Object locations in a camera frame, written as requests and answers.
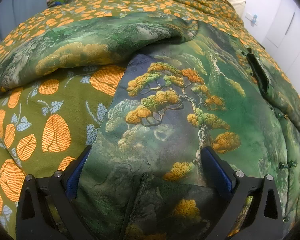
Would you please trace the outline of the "olive quilt with orange print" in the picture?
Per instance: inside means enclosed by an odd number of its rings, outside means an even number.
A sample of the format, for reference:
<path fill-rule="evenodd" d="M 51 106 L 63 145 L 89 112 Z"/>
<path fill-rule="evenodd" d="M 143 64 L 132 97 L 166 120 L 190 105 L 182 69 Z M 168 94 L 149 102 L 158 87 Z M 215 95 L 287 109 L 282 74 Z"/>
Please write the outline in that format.
<path fill-rule="evenodd" d="M 75 0 L 0 42 L 0 232 L 300 239 L 300 95 L 230 0 Z"/>

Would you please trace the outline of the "green landscape print padded jacket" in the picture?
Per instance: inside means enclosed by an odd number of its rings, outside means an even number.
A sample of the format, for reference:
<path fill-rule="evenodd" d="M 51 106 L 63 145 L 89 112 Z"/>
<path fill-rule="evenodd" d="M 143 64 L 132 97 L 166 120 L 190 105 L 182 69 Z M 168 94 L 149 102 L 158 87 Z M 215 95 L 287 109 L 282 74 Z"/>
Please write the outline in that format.
<path fill-rule="evenodd" d="M 97 239 L 199 239 L 227 200 L 201 164 L 275 180 L 300 221 L 300 96 L 253 39 L 226 25 L 137 12 L 38 14 L 0 42 L 0 225 L 23 182 L 91 146 L 75 211 Z"/>

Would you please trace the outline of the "blue wall plug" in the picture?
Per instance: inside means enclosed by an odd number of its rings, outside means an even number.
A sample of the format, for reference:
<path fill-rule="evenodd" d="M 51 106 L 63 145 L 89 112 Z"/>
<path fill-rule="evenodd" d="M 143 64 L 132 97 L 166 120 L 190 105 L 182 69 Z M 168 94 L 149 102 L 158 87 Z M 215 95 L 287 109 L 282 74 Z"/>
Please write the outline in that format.
<path fill-rule="evenodd" d="M 250 18 L 250 23 L 251 23 L 252 26 L 257 25 L 257 18 L 258 18 L 257 15 L 251 16 L 251 18 Z"/>

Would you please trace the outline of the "white wardrobe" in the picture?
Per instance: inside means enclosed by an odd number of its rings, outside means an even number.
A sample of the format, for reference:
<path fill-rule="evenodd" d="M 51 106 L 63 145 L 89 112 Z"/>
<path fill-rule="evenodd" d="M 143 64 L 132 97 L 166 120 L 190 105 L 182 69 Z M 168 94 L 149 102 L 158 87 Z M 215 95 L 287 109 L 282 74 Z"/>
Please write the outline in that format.
<path fill-rule="evenodd" d="M 293 0 L 281 0 L 263 46 L 300 94 L 300 9 Z"/>

